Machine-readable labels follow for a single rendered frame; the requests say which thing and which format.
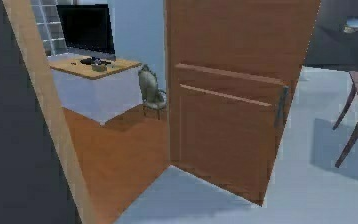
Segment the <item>black television set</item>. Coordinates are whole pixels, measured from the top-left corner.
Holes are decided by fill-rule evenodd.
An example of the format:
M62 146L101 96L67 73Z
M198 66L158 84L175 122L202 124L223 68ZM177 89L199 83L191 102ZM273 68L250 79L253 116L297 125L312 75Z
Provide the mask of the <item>black television set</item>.
M115 53L107 4L57 5L57 12L68 47Z

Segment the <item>grey upholstered chair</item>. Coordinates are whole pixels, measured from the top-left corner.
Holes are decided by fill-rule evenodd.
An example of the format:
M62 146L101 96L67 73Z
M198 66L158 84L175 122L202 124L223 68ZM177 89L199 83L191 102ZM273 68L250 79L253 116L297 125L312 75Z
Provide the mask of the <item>grey upholstered chair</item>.
M138 71L139 88L142 96L143 114L151 109L157 113L157 118L161 119L161 111L167 107L167 93L160 89L156 74L150 70L147 64L143 64Z

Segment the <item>white shelf unit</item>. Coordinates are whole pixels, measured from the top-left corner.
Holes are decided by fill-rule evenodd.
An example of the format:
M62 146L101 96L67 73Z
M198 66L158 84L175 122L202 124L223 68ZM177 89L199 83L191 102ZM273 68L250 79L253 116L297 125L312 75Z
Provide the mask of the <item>white shelf unit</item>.
M67 46L57 7L74 0L30 0L36 25L47 56L64 54Z

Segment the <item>brown wooden room door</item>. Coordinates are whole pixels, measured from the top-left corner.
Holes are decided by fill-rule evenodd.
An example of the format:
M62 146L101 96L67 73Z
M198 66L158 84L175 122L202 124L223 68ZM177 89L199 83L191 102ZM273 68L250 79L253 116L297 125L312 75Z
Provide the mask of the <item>brown wooden room door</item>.
M172 165L263 204L320 3L165 0Z

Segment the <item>white counter with wooden top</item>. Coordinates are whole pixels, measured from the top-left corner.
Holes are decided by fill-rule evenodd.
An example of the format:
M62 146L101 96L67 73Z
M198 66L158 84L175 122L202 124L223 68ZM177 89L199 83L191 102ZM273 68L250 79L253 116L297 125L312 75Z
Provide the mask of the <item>white counter with wooden top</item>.
M141 63L107 59L106 71L84 65L85 56L62 54L48 58L61 105L104 125L107 121L140 105L142 96L138 72Z

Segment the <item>black object on counter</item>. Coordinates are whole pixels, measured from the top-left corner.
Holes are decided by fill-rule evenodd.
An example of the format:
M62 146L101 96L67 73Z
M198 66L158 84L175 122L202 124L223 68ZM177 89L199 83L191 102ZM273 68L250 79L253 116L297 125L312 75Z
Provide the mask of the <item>black object on counter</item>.
M80 63L84 64L84 65L92 65L92 64L109 65L109 64L111 64L110 61L102 60L102 59L97 58L97 57L90 57L90 58L81 59Z

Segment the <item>framed wall picture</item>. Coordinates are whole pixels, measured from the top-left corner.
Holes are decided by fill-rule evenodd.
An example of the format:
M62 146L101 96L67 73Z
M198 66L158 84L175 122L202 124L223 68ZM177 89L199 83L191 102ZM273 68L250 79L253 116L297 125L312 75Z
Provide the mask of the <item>framed wall picture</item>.
M357 33L358 32L358 17L348 18L344 27L343 27L343 31L348 34Z

